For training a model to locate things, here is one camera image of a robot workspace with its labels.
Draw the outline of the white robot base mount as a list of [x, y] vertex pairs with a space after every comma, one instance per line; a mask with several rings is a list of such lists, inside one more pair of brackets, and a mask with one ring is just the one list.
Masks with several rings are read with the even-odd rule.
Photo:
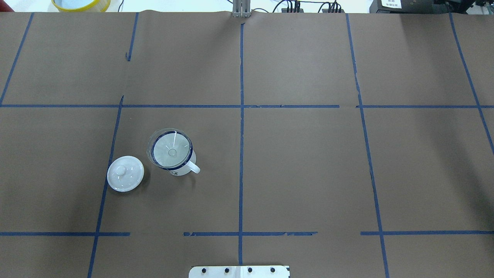
[[189, 278], [290, 278], [289, 266], [196, 266], [192, 267]]

